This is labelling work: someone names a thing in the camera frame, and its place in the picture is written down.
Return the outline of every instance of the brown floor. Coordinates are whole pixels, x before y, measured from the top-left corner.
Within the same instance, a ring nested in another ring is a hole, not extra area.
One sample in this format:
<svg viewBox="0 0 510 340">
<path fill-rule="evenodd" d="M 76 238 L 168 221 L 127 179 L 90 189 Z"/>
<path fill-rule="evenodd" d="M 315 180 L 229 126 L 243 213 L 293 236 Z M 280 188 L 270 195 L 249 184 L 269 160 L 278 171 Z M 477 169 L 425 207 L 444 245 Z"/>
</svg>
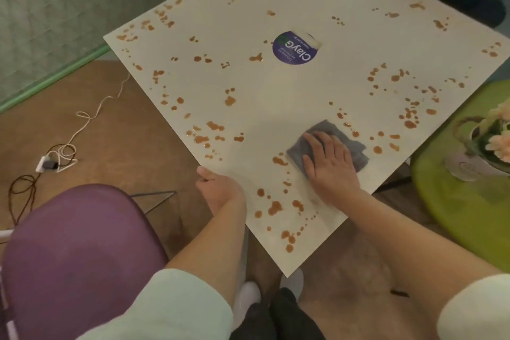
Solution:
<svg viewBox="0 0 510 340">
<path fill-rule="evenodd" d="M 6 208 L 10 183 L 20 175 L 33 174 L 48 148 L 66 143 L 84 123 L 75 112 L 93 114 L 102 98 L 118 93 L 126 76 L 120 62 L 94 61 L 0 115 L 0 202 L 4 205 L 0 229 L 12 228 Z M 99 117 L 73 144 L 80 162 L 59 174 L 42 175 L 35 207 L 85 183 L 112 184 L 129 194 L 175 189 L 178 196 L 148 215 L 169 255 L 178 252 L 211 217 L 195 189 L 196 160 L 133 79 L 125 84 L 121 98 L 106 101 Z M 388 191 L 381 199 L 421 223 L 428 222 L 410 185 Z M 157 201 L 145 199 L 141 207 L 148 209 Z M 22 199 L 14 204 L 19 210 Z M 305 286 L 300 305 L 329 340 L 436 338 L 434 326 L 410 299 L 389 293 L 396 285 L 390 270 L 350 221 L 302 268 Z M 268 298 L 280 276 L 250 234 L 247 277 L 256 280 Z"/>
</svg>

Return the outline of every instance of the person's left hand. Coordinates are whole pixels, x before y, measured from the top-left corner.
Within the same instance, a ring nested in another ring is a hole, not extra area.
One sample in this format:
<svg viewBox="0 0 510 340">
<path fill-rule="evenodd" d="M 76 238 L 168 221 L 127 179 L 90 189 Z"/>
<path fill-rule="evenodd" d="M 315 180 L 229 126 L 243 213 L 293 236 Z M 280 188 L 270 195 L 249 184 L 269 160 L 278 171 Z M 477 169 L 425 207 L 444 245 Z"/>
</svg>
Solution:
<svg viewBox="0 0 510 340">
<path fill-rule="evenodd" d="M 206 199 L 213 215 L 219 213 L 228 202 L 246 209 L 246 198 L 238 182 L 229 176 L 218 175 L 199 165 L 196 169 L 201 178 L 196 186 Z"/>
</svg>

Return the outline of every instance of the forearm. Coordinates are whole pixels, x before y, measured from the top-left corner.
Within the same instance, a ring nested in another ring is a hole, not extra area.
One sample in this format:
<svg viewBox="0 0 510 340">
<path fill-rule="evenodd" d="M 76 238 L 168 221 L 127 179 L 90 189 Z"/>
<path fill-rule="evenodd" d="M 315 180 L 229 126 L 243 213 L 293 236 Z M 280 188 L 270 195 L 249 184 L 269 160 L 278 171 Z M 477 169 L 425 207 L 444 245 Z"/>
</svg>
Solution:
<svg viewBox="0 0 510 340">
<path fill-rule="evenodd" d="M 246 203 L 230 201 L 166 266 L 191 273 L 233 306 L 246 223 Z"/>
<path fill-rule="evenodd" d="M 342 211 L 379 249 L 406 291 L 435 322 L 445 304 L 474 281 L 500 271 L 363 191 Z"/>
</svg>

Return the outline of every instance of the black pants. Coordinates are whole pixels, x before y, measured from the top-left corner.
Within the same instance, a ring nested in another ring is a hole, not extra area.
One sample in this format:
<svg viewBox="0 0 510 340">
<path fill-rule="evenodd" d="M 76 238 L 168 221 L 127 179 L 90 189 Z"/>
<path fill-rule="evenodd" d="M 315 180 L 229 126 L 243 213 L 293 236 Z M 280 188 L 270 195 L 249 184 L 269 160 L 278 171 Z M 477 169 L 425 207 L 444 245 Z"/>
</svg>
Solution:
<svg viewBox="0 0 510 340">
<path fill-rule="evenodd" d="M 287 288 L 280 289 L 269 307 L 252 304 L 230 340 L 325 340 L 315 322 L 303 312 Z"/>
</svg>

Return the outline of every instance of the foot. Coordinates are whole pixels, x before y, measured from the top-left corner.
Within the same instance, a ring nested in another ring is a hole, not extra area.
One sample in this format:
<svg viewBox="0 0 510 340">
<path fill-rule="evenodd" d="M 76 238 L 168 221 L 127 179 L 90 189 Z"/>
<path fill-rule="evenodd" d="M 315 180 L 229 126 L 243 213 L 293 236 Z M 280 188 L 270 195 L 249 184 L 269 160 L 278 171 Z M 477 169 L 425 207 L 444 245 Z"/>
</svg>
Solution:
<svg viewBox="0 0 510 340">
<path fill-rule="evenodd" d="M 299 301 L 299 297 L 303 291 L 303 285 L 304 275 L 301 268 L 298 268 L 295 272 L 293 272 L 289 278 L 282 276 L 282 280 L 280 281 L 280 289 L 282 287 L 289 289 L 296 298 L 296 301 Z"/>
<path fill-rule="evenodd" d="M 261 301 L 261 293 L 257 284 L 253 281 L 245 282 L 239 289 L 236 299 L 233 302 L 233 329 L 236 329 L 244 320 L 248 308 L 252 304 Z"/>
</svg>

